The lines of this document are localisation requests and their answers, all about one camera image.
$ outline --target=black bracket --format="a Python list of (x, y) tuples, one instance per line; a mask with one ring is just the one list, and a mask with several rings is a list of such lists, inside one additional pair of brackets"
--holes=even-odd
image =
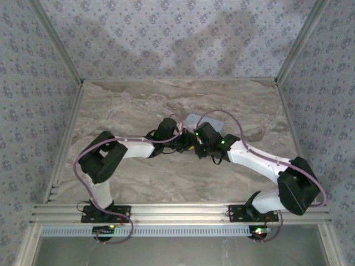
[[(113, 203), (105, 210), (117, 212), (128, 217), (131, 216), (131, 206), (129, 205), (114, 205)], [(129, 223), (126, 218), (104, 213), (97, 209), (93, 204), (83, 208), (82, 223)]]
[(278, 222), (278, 214), (274, 212), (268, 213), (260, 213), (257, 216), (252, 218), (247, 213), (247, 208), (245, 205), (229, 205), (228, 210), (226, 211), (226, 215), (229, 217), (229, 221), (231, 223), (238, 223), (238, 222)]

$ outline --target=wall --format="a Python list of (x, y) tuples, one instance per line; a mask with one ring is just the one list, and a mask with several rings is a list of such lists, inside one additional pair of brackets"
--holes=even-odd
[(25, 0), (2, 0), (0, 10), (0, 265), (11, 265), (78, 86)]
[(42, 0), (84, 79), (276, 76), (313, 0)]
[(355, 3), (333, 0), (281, 85), (305, 156), (355, 265)]

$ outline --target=gray object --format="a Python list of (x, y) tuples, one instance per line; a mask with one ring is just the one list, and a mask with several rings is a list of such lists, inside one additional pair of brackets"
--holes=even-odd
[[(201, 118), (200, 115), (196, 115), (196, 114), (189, 114), (187, 116), (187, 118), (184, 121), (184, 124), (186, 126), (186, 128), (190, 131), (194, 130), (194, 128), (196, 128), (196, 124), (199, 121), (199, 119)], [(201, 124), (203, 122), (208, 122), (211, 124), (211, 126), (213, 126), (213, 128), (219, 132), (222, 133), (223, 130), (223, 126), (224, 126), (224, 122), (220, 121), (220, 120), (216, 120), (216, 119), (212, 119), (209, 117), (204, 117), (201, 121)]]

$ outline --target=marble surface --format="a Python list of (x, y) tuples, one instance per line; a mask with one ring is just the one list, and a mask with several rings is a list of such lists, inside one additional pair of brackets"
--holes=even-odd
[[(171, 113), (186, 118), (215, 108), (233, 113), (248, 142), (282, 157), (295, 157), (290, 131), (272, 83), (230, 81), (130, 81), (85, 83), (82, 103), (65, 163), (58, 203), (88, 199), (72, 164), (103, 130), (116, 136), (141, 136)], [(225, 122), (224, 134), (239, 135), (235, 122), (223, 113), (209, 115)], [(276, 187), (243, 166), (211, 158), (199, 160), (193, 151), (152, 159), (122, 160), (111, 178), (115, 202), (244, 201), (257, 190)]]

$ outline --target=glass panel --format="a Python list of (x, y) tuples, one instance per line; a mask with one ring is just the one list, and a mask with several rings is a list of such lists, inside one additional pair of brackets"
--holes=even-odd
[(96, 245), (92, 237), (42, 238), (34, 266), (328, 265), (317, 226), (285, 226), (269, 243), (246, 237), (134, 237)]

